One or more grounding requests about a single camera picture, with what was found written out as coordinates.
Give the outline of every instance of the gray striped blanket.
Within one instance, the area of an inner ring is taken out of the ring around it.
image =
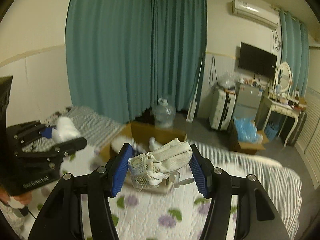
[[[74,106],[71,110],[65,109],[55,113],[45,123],[55,125],[60,115],[70,117],[81,135],[88,140],[88,144],[98,148],[108,143],[123,127],[120,123],[98,115],[92,109],[83,106]],[[294,239],[299,227],[301,180],[293,170],[270,166],[261,161],[252,160],[244,154],[231,153],[193,140],[188,142],[195,144],[202,156],[210,159],[214,166],[234,163],[247,174],[256,175],[277,208],[290,239]],[[41,138],[34,143],[33,149],[44,151],[53,145],[52,139]],[[24,151],[30,151],[31,147],[28,145]]]
[[[201,155],[210,159],[214,166],[234,163],[247,174],[256,175],[278,210],[290,239],[294,239],[299,227],[298,216],[301,208],[301,180],[297,173],[289,168],[266,165],[243,154],[188,141],[195,144]]]

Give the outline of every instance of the white mirror frame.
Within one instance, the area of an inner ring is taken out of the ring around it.
[[[280,74],[280,71],[281,71],[283,68],[286,68],[286,69],[288,70],[288,72],[289,72],[289,82],[288,82],[288,85],[287,85],[285,88],[281,87],[281,93],[286,92],[286,91],[290,88],[290,84],[291,84],[291,82],[292,82],[291,69],[290,69],[290,67],[289,67],[289,65],[288,65],[287,62],[282,62],[282,63],[280,64],[280,66],[279,66],[279,67],[277,68],[277,70],[276,70],[275,85],[279,85],[279,80],[278,80],[278,79],[279,79],[279,74]]]

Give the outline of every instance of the television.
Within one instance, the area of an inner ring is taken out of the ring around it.
[[[272,79],[276,73],[276,62],[276,55],[241,42],[239,68]]]

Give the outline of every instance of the vanity table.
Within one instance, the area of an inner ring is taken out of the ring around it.
[[[296,128],[297,126],[297,123],[298,123],[298,117],[299,117],[299,113],[300,111],[298,110],[294,110],[292,109],[290,106],[288,105],[283,105],[281,103],[277,103],[276,101],[273,101],[269,98],[266,98],[266,97],[263,97],[261,102],[260,102],[260,106],[259,106],[259,109],[258,109],[258,112],[257,112],[257,115],[256,115],[256,118],[255,118],[255,123],[258,124],[260,121],[261,121],[261,118],[262,118],[262,115],[263,115],[263,112],[268,109],[268,114],[267,114],[267,118],[263,124],[263,128],[262,130],[264,130],[267,126],[267,123],[268,123],[268,120],[269,120],[269,117],[270,117],[270,114],[271,112],[277,112],[279,114],[283,114],[286,116],[286,119],[287,117],[293,117],[294,118],[294,124],[290,130],[290,132],[288,133],[288,136],[286,137],[285,141],[284,141],[284,146],[286,147],[287,146],[287,142],[288,142],[288,139],[290,138],[290,135],[292,134],[292,132],[294,131],[294,129]],[[282,129],[284,127],[284,124],[285,124],[285,121],[279,131],[279,134],[278,136],[280,135],[280,133],[282,132]]]
[[[291,69],[290,69],[287,62],[283,62],[280,64],[280,66],[278,68],[276,68],[276,72],[275,72],[273,90],[275,90],[275,91],[277,91],[277,89],[279,90],[277,92],[276,97],[279,97],[279,96],[281,97],[285,92],[287,92],[287,96],[285,96],[285,97],[289,98],[291,84],[292,84]],[[278,137],[279,137],[279,135],[281,134],[281,132],[283,130],[284,124],[287,121],[287,118],[288,117],[294,118],[294,124],[293,124],[290,132],[288,133],[288,136],[286,137],[286,139],[284,141],[284,146],[286,147],[288,139],[290,138],[291,134],[293,133],[294,129],[297,126],[300,111],[292,109],[289,105],[277,103],[276,101],[271,100],[268,96],[266,96],[266,93],[265,93],[263,99],[260,102],[259,109],[258,109],[256,118],[255,118],[255,123],[256,123],[256,125],[258,125],[259,122],[261,121],[262,117],[265,117],[266,112],[268,112],[267,118],[264,122],[263,129],[262,129],[262,130],[264,130],[267,126],[267,123],[268,123],[268,120],[269,120],[269,117],[270,117],[270,114],[272,111],[277,112],[282,115],[285,115],[286,118],[285,118],[284,123],[278,133]]]

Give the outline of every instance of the teal curtain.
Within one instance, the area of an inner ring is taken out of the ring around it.
[[[292,19],[289,12],[280,11],[282,31],[281,62],[286,61],[293,74],[292,89],[306,92],[309,70],[308,30],[304,23]]]
[[[152,98],[178,111],[193,99],[206,46],[206,0],[153,0]]]
[[[72,103],[119,122],[151,105],[153,0],[70,0],[66,54]]]

